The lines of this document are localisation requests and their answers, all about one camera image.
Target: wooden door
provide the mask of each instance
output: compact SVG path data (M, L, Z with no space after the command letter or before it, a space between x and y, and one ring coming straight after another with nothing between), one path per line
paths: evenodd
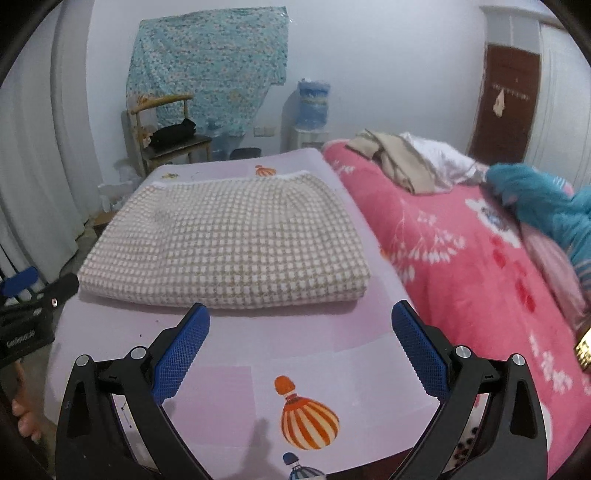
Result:
M523 161L539 87L539 55L488 46L472 158L488 165Z

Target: pink floral blanket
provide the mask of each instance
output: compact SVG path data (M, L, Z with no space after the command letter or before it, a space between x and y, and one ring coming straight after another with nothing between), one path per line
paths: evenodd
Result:
M551 476L591 424L591 378L579 368L573 333L516 225L478 187L413 196L344 142L328 146L324 157L426 323L479 356L526 357L544 412Z

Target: white checkered blanket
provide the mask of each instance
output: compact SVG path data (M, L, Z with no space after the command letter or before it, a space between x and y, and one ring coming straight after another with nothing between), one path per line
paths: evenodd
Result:
M300 172L147 185L78 276L112 299L254 309L357 300L369 267L340 200Z

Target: black trash bin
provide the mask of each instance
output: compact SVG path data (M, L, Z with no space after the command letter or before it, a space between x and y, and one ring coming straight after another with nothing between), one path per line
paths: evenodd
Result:
M259 158L261 149L256 147L237 148L230 153L230 160L243 160L244 158Z

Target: silver screw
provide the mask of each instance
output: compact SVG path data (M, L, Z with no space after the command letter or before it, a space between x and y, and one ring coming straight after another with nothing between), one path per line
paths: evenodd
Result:
M516 363L517 365L519 365L519 366L525 365L525 358L523 358L523 356L521 356L520 354L516 353L511 358L512 358L513 362Z
M136 347L131 351L131 358L140 360L146 356L146 349L142 346Z
M467 346L460 345L456 348L456 355L462 358L470 358L472 352Z
M88 363L88 360L90 360L88 358L88 355L80 355L77 359L76 359L76 365L78 365L79 367L83 367Z

